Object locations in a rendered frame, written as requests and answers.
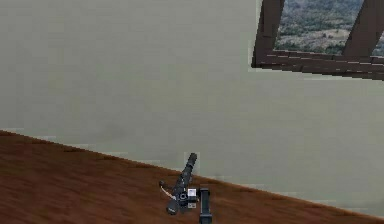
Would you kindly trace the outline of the dark brown framed window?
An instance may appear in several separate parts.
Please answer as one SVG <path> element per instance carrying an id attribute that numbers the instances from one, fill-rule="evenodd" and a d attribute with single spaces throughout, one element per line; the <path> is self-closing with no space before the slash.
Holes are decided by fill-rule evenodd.
<path id="1" fill-rule="evenodd" d="M 285 0 L 263 0 L 251 67 L 384 81 L 384 0 L 363 0 L 340 55 L 274 50 Z"/>

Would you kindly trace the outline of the black telescope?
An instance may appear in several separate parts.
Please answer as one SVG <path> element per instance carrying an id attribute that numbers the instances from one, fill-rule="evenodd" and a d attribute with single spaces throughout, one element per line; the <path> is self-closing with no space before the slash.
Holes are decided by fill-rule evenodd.
<path id="1" fill-rule="evenodd" d="M 178 205 L 178 195 L 183 191 L 186 191 L 188 194 L 188 186 L 191 183 L 192 171 L 196 160 L 197 154 L 191 153 L 184 169 L 181 171 L 175 185 L 172 187 L 173 189 L 171 190 L 171 194 L 176 197 L 176 200 L 171 199 L 166 207 L 166 211 L 170 215 L 176 215 L 180 211 Z"/>

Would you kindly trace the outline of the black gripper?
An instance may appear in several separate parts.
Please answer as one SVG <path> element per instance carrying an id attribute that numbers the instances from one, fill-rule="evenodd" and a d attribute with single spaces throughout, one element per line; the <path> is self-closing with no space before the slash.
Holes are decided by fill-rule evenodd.
<path id="1" fill-rule="evenodd" d="M 163 180 L 159 181 L 159 187 L 170 199 L 176 200 L 176 197 L 168 191 L 173 188 L 169 187 Z M 186 191 L 178 195 L 178 205 L 181 212 L 185 212 L 188 209 L 188 194 Z"/>

